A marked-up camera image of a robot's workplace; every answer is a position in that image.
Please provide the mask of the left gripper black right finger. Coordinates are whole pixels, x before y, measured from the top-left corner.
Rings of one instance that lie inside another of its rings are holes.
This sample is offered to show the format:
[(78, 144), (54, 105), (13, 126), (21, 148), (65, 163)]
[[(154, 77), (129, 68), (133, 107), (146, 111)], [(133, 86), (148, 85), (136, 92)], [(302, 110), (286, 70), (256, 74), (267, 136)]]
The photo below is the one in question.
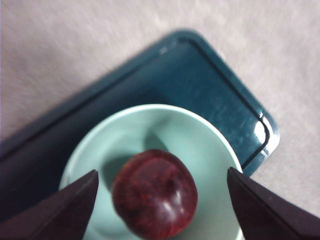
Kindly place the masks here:
[(227, 186), (246, 240), (318, 240), (319, 217), (284, 200), (230, 167)]

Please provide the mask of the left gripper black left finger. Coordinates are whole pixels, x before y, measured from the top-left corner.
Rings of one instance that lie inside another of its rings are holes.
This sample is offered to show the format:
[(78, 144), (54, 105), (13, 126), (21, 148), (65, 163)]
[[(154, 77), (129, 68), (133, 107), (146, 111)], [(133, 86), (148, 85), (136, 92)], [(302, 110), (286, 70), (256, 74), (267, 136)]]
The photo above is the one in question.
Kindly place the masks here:
[(0, 224), (2, 240), (81, 240), (99, 186), (92, 170), (65, 188)]

